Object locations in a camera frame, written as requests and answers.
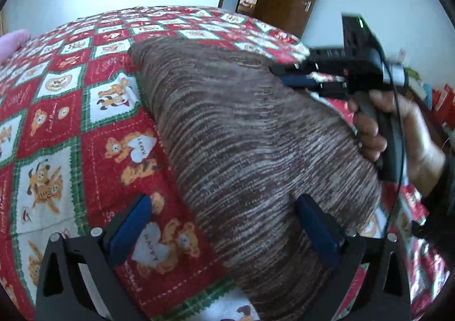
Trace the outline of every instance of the hand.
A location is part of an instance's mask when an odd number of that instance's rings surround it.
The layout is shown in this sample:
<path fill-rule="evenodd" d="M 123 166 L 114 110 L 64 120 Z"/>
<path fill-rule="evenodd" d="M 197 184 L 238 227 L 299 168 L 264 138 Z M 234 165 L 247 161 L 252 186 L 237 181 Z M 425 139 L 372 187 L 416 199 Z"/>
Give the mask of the hand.
<path fill-rule="evenodd" d="M 373 104 L 384 112 L 396 114 L 395 97 L 392 91 L 370 91 Z M 376 121 L 359 112 L 354 99 L 349 100 L 349 108 L 355 113 L 354 126 L 362 143 L 362 155 L 376 162 L 380 154 L 387 148 L 387 140 L 378 134 Z M 438 183 L 442 175 L 445 154 L 431 140 L 425 120 L 419 107 L 414 102 L 398 94 L 398 105 L 403 118 L 406 136 L 407 170 L 410 182 L 425 197 Z"/>

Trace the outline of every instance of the bed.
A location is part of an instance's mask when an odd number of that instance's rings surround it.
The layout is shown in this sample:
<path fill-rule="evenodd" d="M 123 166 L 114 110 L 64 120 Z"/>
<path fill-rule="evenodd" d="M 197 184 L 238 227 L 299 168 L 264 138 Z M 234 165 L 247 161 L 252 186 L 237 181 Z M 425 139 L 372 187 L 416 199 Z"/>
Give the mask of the bed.
<path fill-rule="evenodd" d="M 140 237 L 117 275 L 153 320 L 239 320 L 258 316 L 192 222 L 179 200 L 153 119 L 142 106 L 137 70 L 127 51 L 134 42 L 179 36 L 206 45 L 246 50 L 282 63 L 301 61 L 308 49 L 295 37 L 254 18 L 210 7 L 135 7 L 80 18 L 30 40 L 0 67 L 0 279 L 24 318 L 34 318 L 40 262 L 49 235 L 85 235 L 104 227 L 136 193 L 152 199 L 150 228 L 171 222 L 191 231 L 197 251 L 175 266 L 140 266 Z M 321 74 L 320 78 L 328 79 Z M 346 122 L 342 101 L 326 101 Z M 394 203 L 383 199 L 365 236 L 379 237 Z M 412 186 L 403 188 L 392 230 L 404 243 L 418 319 L 446 278 L 442 258 L 412 237 L 410 223 L 425 220 Z M 87 286 L 90 279 L 86 273 Z M 359 269 L 340 317 L 347 314 L 365 277 Z M 101 302 L 97 310 L 108 317 Z"/>

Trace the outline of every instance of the pillow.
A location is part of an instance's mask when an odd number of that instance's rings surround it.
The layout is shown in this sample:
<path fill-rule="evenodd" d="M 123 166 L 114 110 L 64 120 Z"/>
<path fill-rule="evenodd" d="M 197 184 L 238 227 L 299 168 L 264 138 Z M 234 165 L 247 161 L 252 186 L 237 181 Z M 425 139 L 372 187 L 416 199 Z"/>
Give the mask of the pillow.
<path fill-rule="evenodd" d="M 0 64 L 11 58 L 15 51 L 30 40 L 30 32 L 17 30 L 0 36 Z"/>
<path fill-rule="evenodd" d="M 379 203 L 353 131 L 283 86 L 263 56 L 179 38 L 129 54 L 196 223 L 262 320 L 297 319 L 329 270 L 299 226 L 295 197 L 311 194 L 357 230 Z"/>

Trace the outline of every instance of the pink cloth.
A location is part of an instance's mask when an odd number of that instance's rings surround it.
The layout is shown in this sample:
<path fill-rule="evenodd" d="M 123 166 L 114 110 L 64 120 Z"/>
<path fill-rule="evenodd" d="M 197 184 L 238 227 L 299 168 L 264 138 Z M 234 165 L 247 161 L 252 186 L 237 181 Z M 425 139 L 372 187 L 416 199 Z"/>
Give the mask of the pink cloth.
<path fill-rule="evenodd" d="M 30 40 L 28 30 L 17 30 L 0 36 L 0 64 L 11 58 L 14 52 Z"/>

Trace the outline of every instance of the black sleeve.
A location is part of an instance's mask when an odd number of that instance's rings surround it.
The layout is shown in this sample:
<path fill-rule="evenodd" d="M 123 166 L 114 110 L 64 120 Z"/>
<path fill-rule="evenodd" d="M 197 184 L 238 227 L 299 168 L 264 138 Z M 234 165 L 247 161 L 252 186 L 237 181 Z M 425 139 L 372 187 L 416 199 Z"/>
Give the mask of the black sleeve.
<path fill-rule="evenodd" d="M 422 200 L 429 216 L 423 226 L 412 223 L 414 236 L 425 239 L 455 268 L 455 159 L 447 158 L 444 171 L 431 194 Z"/>

